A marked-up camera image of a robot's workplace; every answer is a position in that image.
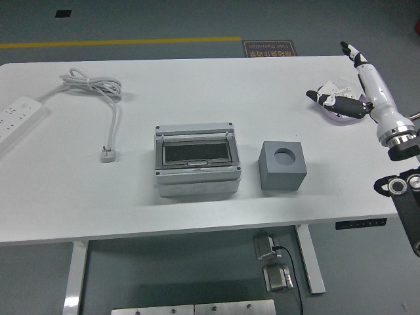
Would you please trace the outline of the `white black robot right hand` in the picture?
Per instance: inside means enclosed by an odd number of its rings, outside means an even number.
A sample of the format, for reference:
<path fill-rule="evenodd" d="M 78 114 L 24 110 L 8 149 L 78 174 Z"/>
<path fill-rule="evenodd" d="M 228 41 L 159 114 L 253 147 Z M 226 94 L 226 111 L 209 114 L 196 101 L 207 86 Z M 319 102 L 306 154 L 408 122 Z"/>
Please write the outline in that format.
<path fill-rule="evenodd" d="M 377 123 L 377 138 L 383 146 L 393 148 L 405 142 L 417 144 L 413 122 L 399 113 L 394 99 L 376 68 L 352 45 L 342 41 L 342 51 L 354 63 L 366 101 L 307 91 L 306 95 L 321 107 L 344 116 L 362 119 L 366 115 Z"/>

